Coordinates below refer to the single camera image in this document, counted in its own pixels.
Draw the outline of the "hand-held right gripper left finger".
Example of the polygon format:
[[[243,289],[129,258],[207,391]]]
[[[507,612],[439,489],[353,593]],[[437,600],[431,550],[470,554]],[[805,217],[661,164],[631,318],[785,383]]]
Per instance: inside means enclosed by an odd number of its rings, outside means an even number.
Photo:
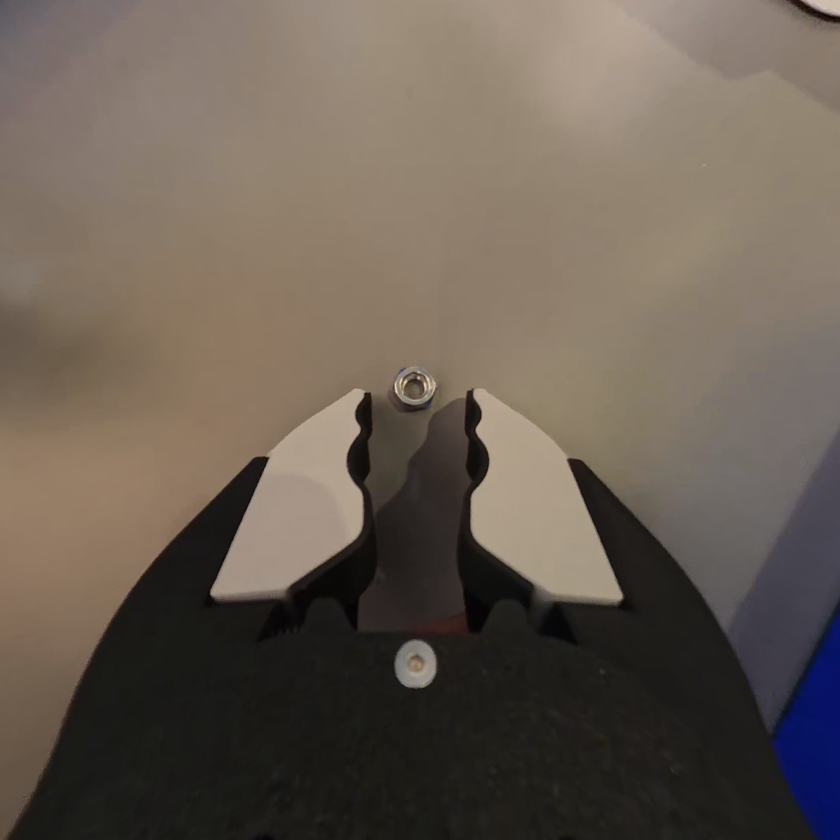
[[[273,447],[209,592],[215,603],[320,598],[357,617],[376,570],[372,397],[356,388]]]

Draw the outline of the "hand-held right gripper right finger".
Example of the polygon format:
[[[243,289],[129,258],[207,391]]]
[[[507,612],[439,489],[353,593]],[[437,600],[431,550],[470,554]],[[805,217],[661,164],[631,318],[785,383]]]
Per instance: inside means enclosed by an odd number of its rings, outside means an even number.
[[[484,388],[466,395],[465,435],[465,593],[487,610],[511,600],[539,616],[567,604],[620,606],[623,590],[562,447]]]

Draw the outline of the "steel hex nut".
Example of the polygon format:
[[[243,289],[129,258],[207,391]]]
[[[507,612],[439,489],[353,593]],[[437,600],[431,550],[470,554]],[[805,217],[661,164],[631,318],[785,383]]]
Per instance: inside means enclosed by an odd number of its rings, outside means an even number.
[[[397,410],[413,413],[427,410],[434,402],[437,381],[421,365],[401,369],[393,380],[392,399]]]

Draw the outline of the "blue plastic bin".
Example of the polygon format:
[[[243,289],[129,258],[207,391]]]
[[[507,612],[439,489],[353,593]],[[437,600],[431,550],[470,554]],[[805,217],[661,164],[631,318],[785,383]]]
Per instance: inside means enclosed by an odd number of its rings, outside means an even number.
[[[839,607],[773,734],[793,797],[819,839],[839,838]]]

